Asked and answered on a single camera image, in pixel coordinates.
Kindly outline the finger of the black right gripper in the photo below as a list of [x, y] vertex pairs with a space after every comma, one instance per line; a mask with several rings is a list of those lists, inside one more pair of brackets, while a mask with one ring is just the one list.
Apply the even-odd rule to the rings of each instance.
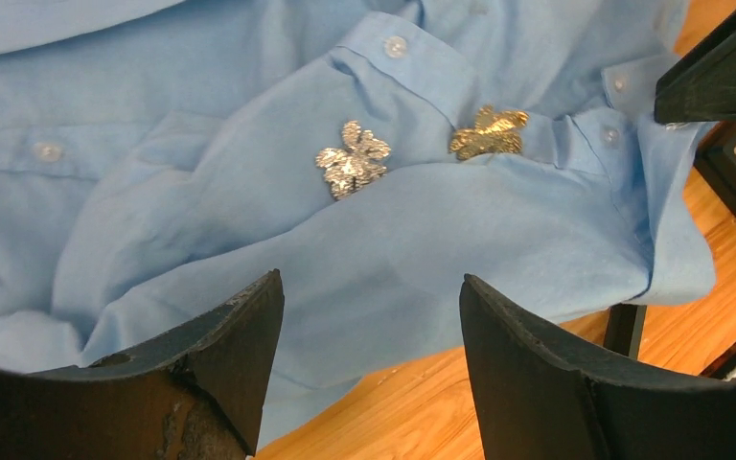
[[736, 10], [655, 87], [661, 124], [736, 121]]

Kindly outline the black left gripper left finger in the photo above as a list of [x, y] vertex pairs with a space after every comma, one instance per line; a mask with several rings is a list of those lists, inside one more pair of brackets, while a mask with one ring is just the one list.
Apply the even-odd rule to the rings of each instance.
[[243, 459], [283, 322], [272, 270], [224, 304], [87, 367], [0, 370], [0, 459]]

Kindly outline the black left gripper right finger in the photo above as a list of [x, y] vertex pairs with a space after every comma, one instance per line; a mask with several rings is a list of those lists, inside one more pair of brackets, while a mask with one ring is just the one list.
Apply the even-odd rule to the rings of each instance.
[[459, 308], [486, 458], [736, 459], [736, 380], [619, 355], [473, 275]]

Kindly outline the gold leaf brooch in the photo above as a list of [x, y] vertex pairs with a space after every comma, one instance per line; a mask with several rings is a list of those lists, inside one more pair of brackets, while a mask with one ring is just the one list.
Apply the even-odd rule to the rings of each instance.
[[475, 113], [472, 127], [453, 132], [448, 150], [459, 161], [488, 153], [520, 154], [523, 149], [520, 131], [528, 121], [529, 115], [524, 111], [495, 111], [491, 104], [485, 104]]

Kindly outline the light blue shirt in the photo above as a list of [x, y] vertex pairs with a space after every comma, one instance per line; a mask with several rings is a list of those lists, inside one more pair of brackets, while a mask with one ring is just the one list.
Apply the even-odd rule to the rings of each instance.
[[[685, 1], [0, 1], [0, 368], [88, 365], [282, 273], [271, 442], [457, 347], [474, 274], [561, 323], [712, 289], [657, 123]], [[477, 110], [522, 153], [459, 161]], [[387, 174], [315, 166], [357, 121]]]

